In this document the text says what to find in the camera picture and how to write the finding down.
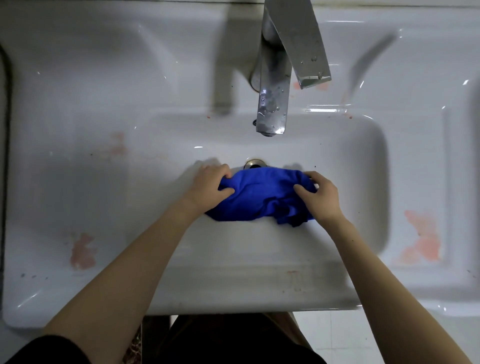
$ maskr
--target person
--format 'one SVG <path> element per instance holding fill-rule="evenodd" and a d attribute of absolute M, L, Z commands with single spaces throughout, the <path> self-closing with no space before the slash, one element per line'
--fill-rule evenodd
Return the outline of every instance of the person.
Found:
<path fill-rule="evenodd" d="M 334 184 L 305 172 L 316 193 L 295 185 L 298 196 L 335 242 L 363 305 L 384 361 L 471 363 L 462 350 L 370 250 L 343 215 Z M 193 186 L 47 324 L 43 336 L 8 363 L 47 358 L 50 363 L 119 363 L 188 227 L 233 189 L 228 165 L 202 166 Z M 278 314 L 180 316 L 159 350 L 158 362 L 296 360 L 324 363 L 290 316 Z"/>

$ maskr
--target faucet handle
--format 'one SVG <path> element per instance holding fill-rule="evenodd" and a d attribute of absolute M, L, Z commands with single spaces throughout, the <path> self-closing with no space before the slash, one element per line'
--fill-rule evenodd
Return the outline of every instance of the faucet handle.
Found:
<path fill-rule="evenodd" d="M 268 17 L 264 17 L 262 35 L 274 47 L 283 45 L 300 88 L 330 81 L 330 67 L 310 0 L 265 0 L 265 11 Z"/>

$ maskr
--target hand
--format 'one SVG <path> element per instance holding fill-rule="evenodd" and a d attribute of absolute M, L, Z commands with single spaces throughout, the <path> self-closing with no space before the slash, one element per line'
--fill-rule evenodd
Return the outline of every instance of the hand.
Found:
<path fill-rule="evenodd" d="M 235 193 L 233 188 L 218 190 L 223 176 L 232 177 L 232 171 L 228 164 L 201 166 L 193 181 L 193 186 L 183 196 L 183 200 L 188 201 L 199 215 L 211 210 Z"/>
<path fill-rule="evenodd" d="M 324 226 L 329 221 L 343 218 L 338 199 L 338 189 L 324 176 L 318 172 L 304 172 L 313 182 L 318 184 L 316 193 L 305 190 L 303 186 L 296 184 L 293 186 L 297 195 L 304 201 L 310 213 L 317 222 Z"/>

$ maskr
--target left hand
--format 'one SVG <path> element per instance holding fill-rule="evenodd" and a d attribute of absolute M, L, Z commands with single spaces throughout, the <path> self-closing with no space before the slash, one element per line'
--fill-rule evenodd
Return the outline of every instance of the left hand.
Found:
<path fill-rule="evenodd" d="M 199 214 L 216 207 L 220 202 L 235 193 L 233 188 L 218 190 L 223 177 L 231 178 L 232 172 L 228 164 L 221 166 L 201 166 L 193 186 L 185 193 L 183 199 L 193 205 Z"/>

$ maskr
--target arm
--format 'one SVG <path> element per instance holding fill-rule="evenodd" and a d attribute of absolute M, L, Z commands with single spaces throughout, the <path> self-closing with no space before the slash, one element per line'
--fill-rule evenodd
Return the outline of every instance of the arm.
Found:
<path fill-rule="evenodd" d="M 119 363 L 184 232 L 234 193 L 218 190 L 223 176 L 231 177 L 226 164 L 201 167 L 185 196 L 68 302 L 43 333 L 70 339 L 92 363 Z"/>
<path fill-rule="evenodd" d="M 300 185 L 295 192 L 335 242 L 385 362 L 471 364 L 343 216 L 333 183 L 317 172 L 306 174 L 319 185 L 317 193 Z"/>

